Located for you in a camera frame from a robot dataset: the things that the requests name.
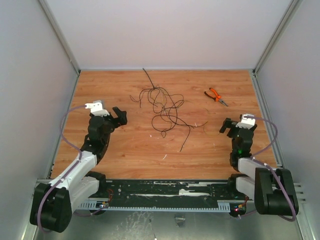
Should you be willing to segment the orange handled pliers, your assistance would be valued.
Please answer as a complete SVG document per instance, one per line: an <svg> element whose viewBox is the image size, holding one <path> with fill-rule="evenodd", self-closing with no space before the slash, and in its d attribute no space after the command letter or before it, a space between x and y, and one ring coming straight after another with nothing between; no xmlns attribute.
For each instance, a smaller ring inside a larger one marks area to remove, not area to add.
<svg viewBox="0 0 320 240"><path fill-rule="evenodd" d="M204 95L207 96L208 98L214 100L215 102L219 102L222 105L228 107L228 104L222 99L222 97L218 94L218 92L210 87L209 90L213 93L213 95L210 95L209 93L207 93L206 91L204 91Z"/></svg>

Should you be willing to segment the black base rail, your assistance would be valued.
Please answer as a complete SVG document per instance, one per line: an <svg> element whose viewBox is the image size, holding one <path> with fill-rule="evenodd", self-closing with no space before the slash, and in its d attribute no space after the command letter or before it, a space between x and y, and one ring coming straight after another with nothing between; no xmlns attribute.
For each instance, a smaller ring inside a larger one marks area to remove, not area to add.
<svg viewBox="0 0 320 240"><path fill-rule="evenodd" d="M108 179L105 187L105 192L90 196L78 208L228 212L237 205L252 203L225 179Z"/></svg>

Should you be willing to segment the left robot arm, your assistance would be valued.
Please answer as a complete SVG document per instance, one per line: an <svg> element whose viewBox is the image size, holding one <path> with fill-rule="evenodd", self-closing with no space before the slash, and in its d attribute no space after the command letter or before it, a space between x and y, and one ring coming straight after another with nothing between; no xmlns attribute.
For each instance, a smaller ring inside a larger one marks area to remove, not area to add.
<svg viewBox="0 0 320 240"><path fill-rule="evenodd" d="M103 159L115 129L128 123L127 112L113 107L113 117L102 102L86 103L90 110L87 135L74 161L56 178L39 183L33 193L29 222L42 231L62 233L88 197L103 197L108 190L104 174L92 169Z"/></svg>

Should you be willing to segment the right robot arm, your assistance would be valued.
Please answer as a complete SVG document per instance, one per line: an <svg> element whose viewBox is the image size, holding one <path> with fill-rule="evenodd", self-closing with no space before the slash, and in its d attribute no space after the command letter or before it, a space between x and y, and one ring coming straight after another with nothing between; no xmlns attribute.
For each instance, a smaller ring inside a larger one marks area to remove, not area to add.
<svg viewBox="0 0 320 240"><path fill-rule="evenodd" d="M279 216L289 222L296 220L299 203L292 174L285 168L273 168L257 160L251 152L258 117L242 114L239 121L226 118L220 133L227 131L231 139L230 165L238 172L229 178L227 194L239 199L243 194L253 200L261 215Z"/></svg>

